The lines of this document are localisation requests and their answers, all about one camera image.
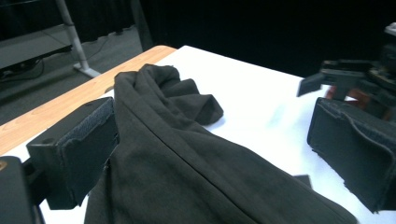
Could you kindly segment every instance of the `black curtain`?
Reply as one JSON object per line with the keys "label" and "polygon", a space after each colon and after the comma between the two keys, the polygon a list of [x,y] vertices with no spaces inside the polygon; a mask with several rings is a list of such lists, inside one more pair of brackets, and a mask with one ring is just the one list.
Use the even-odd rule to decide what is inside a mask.
{"label": "black curtain", "polygon": [[81,42],[121,33],[134,24],[130,0],[66,0]]}
{"label": "black curtain", "polygon": [[[81,42],[134,24],[130,0],[66,0]],[[0,40],[62,24],[53,0],[0,0]]]}
{"label": "black curtain", "polygon": [[323,60],[376,60],[395,0],[145,0],[154,44],[190,45],[307,77]]}

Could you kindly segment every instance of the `dark gray cloth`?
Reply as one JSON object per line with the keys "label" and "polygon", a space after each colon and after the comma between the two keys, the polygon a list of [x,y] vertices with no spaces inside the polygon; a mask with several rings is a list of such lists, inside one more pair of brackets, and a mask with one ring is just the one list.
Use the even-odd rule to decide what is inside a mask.
{"label": "dark gray cloth", "polygon": [[86,223],[357,223],[254,152],[203,128],[195,119],[214,122],[222,110],[191,80],[180,81],[174,67],[119,74],[115,110],[120,144],[92,190]]}

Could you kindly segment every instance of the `white table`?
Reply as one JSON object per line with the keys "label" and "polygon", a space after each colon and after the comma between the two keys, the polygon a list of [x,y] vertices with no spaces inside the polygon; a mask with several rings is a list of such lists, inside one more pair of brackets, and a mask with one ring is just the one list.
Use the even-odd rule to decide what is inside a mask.
{"label": "white table", "polygon": [[[306,143],[315,101],[325,90],[298,98],[300,77],[187,46],[157,64],[173,65],[181,79],[192,78],[202,94],[216,97],[224,116],[207,127],[212,133],[250,148],[291,175],[309,175],[313,190],[344,206],[361,224],[396,223],[396,211],[372,214],[364,207]],[[24,144],[6,155],[28,157]],[[49,211],[46,203],[41,209],[49,224],[82,223],[86,201],[71,211]]]}

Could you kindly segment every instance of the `metal stand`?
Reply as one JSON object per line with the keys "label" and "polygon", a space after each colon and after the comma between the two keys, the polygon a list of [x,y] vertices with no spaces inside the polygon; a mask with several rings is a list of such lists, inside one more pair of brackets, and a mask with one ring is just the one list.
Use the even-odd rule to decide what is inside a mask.
{"label": "metal stand", "polygon": [[100,73],[92,70],[88,65],[87,58],[85,57],[84,49],[81,46],[81,43],[78,38],[78,34],[76,31],[76,27],[72,22],[72,19],[69,14],[69,10],[67,9],[67,5],[64,0],[56,0],[56,4],[61,12],[62,19],[64,20],[64,25],[67,27],[67,33],[70,38],[70,42],[72,43],[74,49],[76,50],[79,58],[79,63],[74,65],[81,73],[89,76],[89,77],[98,77],[101,75]]}

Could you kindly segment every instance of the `gray carpet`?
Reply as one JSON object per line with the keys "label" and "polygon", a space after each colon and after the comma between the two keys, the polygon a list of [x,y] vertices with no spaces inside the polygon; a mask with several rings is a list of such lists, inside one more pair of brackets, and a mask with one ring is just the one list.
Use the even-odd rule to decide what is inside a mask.
{"label": "gray carpet", "polygon": [[[134,26],[121,35],[110,34],[82,46],[90,68],[99,73],[142,52]],[[74,51],[54,54],[32,70],[14,76],[23,80],[0,82],[0,125],[90,80],[73,68],[77,62]]]}

